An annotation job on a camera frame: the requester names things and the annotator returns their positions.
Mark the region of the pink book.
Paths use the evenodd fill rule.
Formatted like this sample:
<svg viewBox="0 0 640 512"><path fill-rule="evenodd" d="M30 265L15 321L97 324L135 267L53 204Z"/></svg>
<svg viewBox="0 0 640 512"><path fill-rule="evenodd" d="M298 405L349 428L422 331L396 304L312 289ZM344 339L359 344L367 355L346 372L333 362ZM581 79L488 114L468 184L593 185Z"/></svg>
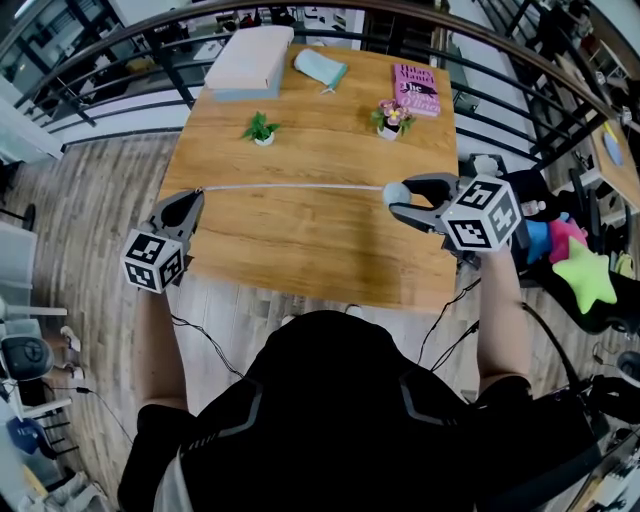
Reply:
<svg viewBox="0 0 640 512"><path fill-rule="evenodd" d="M395 100L399 106L412 115L437 117L440 114L440 98L430 67L396 63L393 78Z"/></svg>

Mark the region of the small green potted plant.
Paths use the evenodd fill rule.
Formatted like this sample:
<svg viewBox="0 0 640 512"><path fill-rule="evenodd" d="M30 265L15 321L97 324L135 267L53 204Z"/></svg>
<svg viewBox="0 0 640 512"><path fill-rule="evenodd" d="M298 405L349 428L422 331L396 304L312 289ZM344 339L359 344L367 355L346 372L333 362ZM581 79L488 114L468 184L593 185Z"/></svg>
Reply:
<svg viewBox="0 0 640 512"><path fill-rule="evenodd" d="M242 137L252 140L258 146L269 146L275 140L275 131L280 128L278 123L268 123L267 116L257 111L251 118L249 127Z"/></svg>

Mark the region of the round pale blue tape measure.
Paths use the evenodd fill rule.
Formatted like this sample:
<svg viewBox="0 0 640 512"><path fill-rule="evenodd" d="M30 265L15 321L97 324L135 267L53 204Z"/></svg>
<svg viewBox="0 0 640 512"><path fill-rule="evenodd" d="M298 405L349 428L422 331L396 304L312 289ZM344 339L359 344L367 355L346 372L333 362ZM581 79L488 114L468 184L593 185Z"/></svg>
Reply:
<svg viewBox="0 0 640 512"><path fill-rule="evenodd" d="M236 184L214 185L196 188L197 192L231 191L231 190L257 190L257 189L328 189L328 190L358 190L381 192L383 202L386 205L392 203L410 203L412 193L403 183L388 183L384 186L371 185L345 185L345 184Z"/></svg>

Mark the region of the small wooden side table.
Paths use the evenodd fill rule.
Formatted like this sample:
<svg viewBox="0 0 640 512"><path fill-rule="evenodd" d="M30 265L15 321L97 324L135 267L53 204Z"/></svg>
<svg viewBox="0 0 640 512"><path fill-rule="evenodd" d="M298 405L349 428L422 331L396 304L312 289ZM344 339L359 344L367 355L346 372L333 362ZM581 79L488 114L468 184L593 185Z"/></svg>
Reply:
<svg viewBox="0 0 640 512"><path fill-rule="evenodd" d="M605 145L605 135L613 134L622 157L618 165ZM633 213L640 213L640 176L620 124L608 120L591 134L594 148L594 163L603 181L608 183L629 205Z"/></svg>

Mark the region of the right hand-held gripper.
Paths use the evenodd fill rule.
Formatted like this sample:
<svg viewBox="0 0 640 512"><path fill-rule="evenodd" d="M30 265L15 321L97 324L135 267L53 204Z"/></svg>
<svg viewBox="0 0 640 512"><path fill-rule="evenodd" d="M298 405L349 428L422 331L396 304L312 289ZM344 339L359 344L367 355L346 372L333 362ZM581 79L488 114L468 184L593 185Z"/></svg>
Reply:
<svg viewBox="0 0 640 512"><path fill-rule="evenodd" d="M524 246L524 217L511 184L491 176L476 176L458 194L459 178L450 173L409 177L403 184L427 201L451 201L446 210L392 203L392 216L421 232L445 234L443 247L459 259L472 253L496 252L504 246Z"/></svg>

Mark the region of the wooden table with white legs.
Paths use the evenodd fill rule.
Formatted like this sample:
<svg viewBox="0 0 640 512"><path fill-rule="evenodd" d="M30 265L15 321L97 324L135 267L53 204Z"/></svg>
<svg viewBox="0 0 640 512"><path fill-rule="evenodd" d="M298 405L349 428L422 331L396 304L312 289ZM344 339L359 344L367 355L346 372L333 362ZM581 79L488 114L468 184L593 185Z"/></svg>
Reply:
<svg viewBox="0 0 640 512"><path fill-rule="evenodd" d="M434 73L437 117L394 141L371 114L393 96L395 58L327 47L347 65L334 93L284 67L278 99L218 102L203 90L181 132L160 194L236 184L384 186L458 169L450 79ZM275 140L243 138L254 114L278 123ZM456 261L438 235L396 221L381 192L257 189L205 192L191 270L252 287L434 312L454 293Z"/></svg>

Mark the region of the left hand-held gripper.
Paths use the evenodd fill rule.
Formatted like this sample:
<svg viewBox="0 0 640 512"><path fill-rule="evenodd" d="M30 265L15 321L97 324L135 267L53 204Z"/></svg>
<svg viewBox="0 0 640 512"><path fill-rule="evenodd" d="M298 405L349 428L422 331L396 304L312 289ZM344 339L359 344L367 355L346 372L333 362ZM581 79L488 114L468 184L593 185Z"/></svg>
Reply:
<svg viewBox="0 0 640 512"><path fill-rule="evenodd" d="M139 289L163 293L178 286L192 257L191 237L204 210L203 191L182 191L156 204L148 222L132 229L121 253L127 282Z"/></svg>

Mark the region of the flat pink box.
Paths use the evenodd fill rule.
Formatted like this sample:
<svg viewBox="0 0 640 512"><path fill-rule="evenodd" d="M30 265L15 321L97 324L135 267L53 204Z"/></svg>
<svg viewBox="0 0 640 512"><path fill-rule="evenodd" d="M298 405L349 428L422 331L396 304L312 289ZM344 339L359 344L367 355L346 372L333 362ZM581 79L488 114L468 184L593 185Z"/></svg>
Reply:
<svg viewBox="0 0 640 512"><path fill-rule="evenodd" d="M294 38L287 26L240 29L215 58L205 76L212 90L267 90Z"/></svg>

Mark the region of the person's black shirt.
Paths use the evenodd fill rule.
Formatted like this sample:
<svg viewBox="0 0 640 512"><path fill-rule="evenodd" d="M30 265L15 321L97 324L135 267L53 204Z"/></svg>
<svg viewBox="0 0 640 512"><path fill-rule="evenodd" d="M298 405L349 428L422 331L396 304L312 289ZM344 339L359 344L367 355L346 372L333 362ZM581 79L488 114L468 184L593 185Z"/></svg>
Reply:
<svg viewBox="0 0 640 512"><path fill-rule="evenodd" d="M200 414L147 405L123 512L473 512L467 405L382 327L336 311L268 338Z"/></svg>

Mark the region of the black pack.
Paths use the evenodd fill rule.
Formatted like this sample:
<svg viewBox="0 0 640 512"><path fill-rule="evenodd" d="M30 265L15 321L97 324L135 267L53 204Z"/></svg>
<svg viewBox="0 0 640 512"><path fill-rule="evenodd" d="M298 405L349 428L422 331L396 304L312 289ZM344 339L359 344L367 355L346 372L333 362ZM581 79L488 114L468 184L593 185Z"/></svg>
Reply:
<svg viewBox="0 0 640 512"><path fill-rule="evenodd" d="M477 411L477 512L533 512L601 462L605 415L565 388L541 398Z"/></svg>

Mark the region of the pink flower potted plant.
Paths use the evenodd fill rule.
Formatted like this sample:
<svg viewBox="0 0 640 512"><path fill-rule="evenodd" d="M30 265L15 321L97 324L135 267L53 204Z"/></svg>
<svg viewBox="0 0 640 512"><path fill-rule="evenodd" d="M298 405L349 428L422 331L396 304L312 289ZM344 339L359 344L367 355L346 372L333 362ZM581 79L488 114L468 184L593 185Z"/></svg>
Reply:
<svg viewBox="0 0 640 512"><path fill-rule="evenodd" d="M395 100L382 100L372 112L371 120L380 137L394 141L412 127L415 117Z"/></svg>

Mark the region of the black office chair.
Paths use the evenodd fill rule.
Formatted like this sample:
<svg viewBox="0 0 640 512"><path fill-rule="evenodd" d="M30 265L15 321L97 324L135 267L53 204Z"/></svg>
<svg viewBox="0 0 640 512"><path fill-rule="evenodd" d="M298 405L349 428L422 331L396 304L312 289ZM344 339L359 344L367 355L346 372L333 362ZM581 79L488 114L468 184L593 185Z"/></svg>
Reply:
<svg viewBox="0 0 640 512"><path fill-rule="evenodd" d="M546 204L545 210L532 217L534 221L551 222L559 219L562 213L567 213L586 229L588 247L596 253L609 256L627 252L632 236L630 210L625 210L625 223L618 227L603 223L597 204L599 194L580 184L575 169L570 171L570 177L576 190L553 194L538 171L523 170L502 175L518 199L524 202L543 201ZM640 334L640 281L613 272L612 284L619 302L607 305L600 301L590 312L582 314L569 285L562 283L560 277L553 273L549 262L538 257L528 263L527 248L519 241L513 243L512 252L520 272L521 286L544 289L583 331L595 335L612 328L631 335Z"/></svg>

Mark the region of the person's right forearm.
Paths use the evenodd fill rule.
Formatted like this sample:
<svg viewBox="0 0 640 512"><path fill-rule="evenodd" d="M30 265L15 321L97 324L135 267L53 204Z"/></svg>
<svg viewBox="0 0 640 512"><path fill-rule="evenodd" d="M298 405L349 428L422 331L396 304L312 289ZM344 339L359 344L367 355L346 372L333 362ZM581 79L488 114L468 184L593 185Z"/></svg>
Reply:
<svg viewBox="0 0 640 512"><path fill-rule="evenodd" d="M508 377L529 376L528 331L515 263L508 246L481 255L477 342L479 390Z"/></svg>

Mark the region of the black bin with white paper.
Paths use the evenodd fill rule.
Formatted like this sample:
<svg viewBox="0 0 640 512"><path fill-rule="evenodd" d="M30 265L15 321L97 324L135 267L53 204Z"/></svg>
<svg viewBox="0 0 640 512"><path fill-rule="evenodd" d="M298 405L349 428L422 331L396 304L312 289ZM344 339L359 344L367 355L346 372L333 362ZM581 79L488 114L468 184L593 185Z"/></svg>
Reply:
<svg viewBox="0 0 640 512"><path fill-rule="evenodd" d="M497 154L471 154L466 164L473 176L502 177L507 173L503 158Z"/></svg>

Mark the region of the pale blue drawstring pouch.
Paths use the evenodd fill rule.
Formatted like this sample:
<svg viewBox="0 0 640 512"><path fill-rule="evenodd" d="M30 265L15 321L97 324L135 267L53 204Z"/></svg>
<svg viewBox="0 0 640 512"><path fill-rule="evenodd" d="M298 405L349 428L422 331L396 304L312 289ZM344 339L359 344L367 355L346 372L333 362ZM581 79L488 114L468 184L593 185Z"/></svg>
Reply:
<svg viewBox="0 0 640 512"><path fill-rule="evenodd" d="M297 71L322 83L325 86L322 94L334 93L348 69L345 63L328 58L309 48L298 53L293 65Z"/></svg>

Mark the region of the pink pillow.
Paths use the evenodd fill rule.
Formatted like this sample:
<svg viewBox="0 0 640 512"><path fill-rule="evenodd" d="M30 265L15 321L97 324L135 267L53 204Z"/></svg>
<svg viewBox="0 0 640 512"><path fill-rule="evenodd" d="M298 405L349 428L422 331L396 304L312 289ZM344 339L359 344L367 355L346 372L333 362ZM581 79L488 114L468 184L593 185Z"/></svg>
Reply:
<svg viewBox="0 0 640 512"><path fill-rule="evenodd" d="M558 218L549 223L551 236L551 252L549 262L551 264L564 261L569 258L570 240L574 239L587 247L587 239L584 230L577 224L574 218Z"/></svg>

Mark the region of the round blue disc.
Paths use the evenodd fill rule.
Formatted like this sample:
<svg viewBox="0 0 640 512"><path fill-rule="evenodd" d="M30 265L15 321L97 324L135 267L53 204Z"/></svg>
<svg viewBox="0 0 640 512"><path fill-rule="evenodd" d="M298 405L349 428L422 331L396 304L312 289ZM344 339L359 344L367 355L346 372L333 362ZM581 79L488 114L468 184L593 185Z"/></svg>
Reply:
<svg viewBox="0 0 640 512"><path fill-rule="evenodd" d="M614 165L620 167L624 164L624 158L617 139L610 133L603 134L604 147Z"/></svg>

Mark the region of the flat pale blue box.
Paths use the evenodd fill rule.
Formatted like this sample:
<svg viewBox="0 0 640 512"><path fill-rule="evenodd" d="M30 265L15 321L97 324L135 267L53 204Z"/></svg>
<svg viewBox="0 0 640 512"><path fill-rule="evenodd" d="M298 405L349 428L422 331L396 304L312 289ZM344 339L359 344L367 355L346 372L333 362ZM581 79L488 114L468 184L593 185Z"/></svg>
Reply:
<svg viewBox="0 0 640 512"><path fill-rule="evenodd" d="M213 97L218 102L239 102L278 99L282 76L278 75L266 89L213 89Z"/></svg>

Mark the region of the blue pillow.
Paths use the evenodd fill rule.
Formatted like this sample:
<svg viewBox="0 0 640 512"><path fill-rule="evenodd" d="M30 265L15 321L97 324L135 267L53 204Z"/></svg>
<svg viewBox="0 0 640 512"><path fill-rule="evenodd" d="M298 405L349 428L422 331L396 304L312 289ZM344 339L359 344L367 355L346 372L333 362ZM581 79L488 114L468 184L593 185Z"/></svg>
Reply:
<svg viewBox="0 0 640 512"><path fill-rule="evenodd" d="M530 239L527 264L531 265L551 252L552 241L548 223L527 220L526 228Z"/></svg>

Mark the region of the person's left forearm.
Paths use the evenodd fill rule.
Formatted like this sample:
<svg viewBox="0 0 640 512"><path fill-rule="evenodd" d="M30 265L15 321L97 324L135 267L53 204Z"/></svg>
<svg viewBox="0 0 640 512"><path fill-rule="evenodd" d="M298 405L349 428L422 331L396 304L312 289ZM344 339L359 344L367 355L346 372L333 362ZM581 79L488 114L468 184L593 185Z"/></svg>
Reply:
<svg viewBox="0 0 640 512"><path fill-rule="evenodd" d="M137 405L187 411L183 360L165 294L138 291L133 351Z"/></svg>

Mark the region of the green star pillow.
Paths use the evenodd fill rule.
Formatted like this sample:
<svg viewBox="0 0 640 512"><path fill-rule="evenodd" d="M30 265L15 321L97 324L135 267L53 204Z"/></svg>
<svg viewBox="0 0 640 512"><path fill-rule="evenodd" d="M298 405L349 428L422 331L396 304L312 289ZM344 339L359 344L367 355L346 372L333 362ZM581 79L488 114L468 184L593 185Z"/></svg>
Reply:
<svg viewBox="0 0 640 512"><path fill-rule="evenodd" d="M581 314L587 314L596 301L617 303L616 291L609 276L609 258L593 253L576 238L568 238L568 257L552 265L574 293Z"/></svg>

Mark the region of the black railing with wooden handrail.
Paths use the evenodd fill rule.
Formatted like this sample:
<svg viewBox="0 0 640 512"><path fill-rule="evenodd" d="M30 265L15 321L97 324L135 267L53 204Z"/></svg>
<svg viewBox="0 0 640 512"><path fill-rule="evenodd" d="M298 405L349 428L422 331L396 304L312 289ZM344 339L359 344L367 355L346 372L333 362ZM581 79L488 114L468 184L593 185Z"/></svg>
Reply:
<svg viewBox="0 0 640 512"><path fill-rule="evenodd" d="M98 31L114 17L105 8L94 18L86 1L64 0L81 25L80 49L48 65L25 32L26 17L0 43L0 78L15 81L21 63L31 62L39 77L19 89L13 105L50 132L116 114L116 103L148 96L153 108L173 103L192 106L211 58L196 59L206 44L226 42L234 12L247 10L268 23L295 8L355 8L363 12L360 29L334 30L332 39L356 42L363 50L432 64L448 71L453 90L456 131L539 166L572 149L610 124L610 107L585 60L563 70L498 32L441 9L403 0L214 0L185 7L119 29Z"/></svg>

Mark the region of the round black device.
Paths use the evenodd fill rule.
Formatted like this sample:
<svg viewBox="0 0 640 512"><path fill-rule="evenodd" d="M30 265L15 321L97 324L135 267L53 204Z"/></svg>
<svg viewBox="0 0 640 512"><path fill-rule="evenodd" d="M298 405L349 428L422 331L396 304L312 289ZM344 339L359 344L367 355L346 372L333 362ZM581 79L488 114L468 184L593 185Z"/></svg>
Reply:
<svg viewBox="0 0 640 512"><path fill-rule="evenodd" d="M41 338L11 335L0 341L0 361L8 378L30 381L43 377L53 368L54 354Z"/></svg>

